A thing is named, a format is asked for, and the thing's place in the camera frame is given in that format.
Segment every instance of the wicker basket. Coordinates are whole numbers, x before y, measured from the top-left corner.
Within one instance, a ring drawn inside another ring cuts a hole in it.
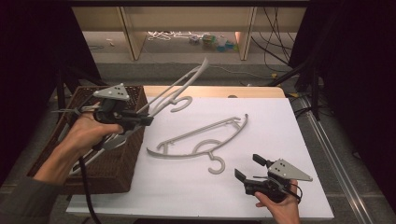
[[[79,87],[67,108],[80,106],[94,91],[104,88],[108,87]],[[125,89],[131,96],[127,109],[138,110],[147,103],[143,87],[126,86]],[[97,100],[93,97],[87,105],[93,105]],[[65,113],[61,117],[49,142],[29,171],[29,176],[35,175],[52,150],[60,143],[59,139],[62,139],[64,130],[70,126],[71,116],[71,113]],[[124,145],[105,151],[87,166],[88,183],[92,194],[122,193],[130,190],[134,166],[143,142],[144,130],[144,127],[142,127],[129,136]],[[70,175],[64,184],[63,194],[84,193],[81,174]]]

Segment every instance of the hand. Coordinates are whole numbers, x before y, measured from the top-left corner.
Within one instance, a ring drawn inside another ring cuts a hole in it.
[[[53,149],[34,179],[62,185],[78,158],[84,156],[108,134],[122,133],[118,124],[103,124],[93,118],[92,112],[79,116],[66,138]]]
[[[93,146],[108,134],[122,133],[118,124],[103,124],[93,118],[92,112],[79,116],[62,143],[55,148],[66,149],[68,156],[79,158],[84,156]]]
[[[297,180],[291,180],[290,190],[297,193]],[[257,207],[267,207],[273,215],[274,219],[279,224],[296,224],[300,223],[300,216],[298,212],[298,202],[297,199],[288,194],[286,199],[281,203],[274,203],[265,194],[256,192],[254,194],[256,198],[260,201],[256,203]]]

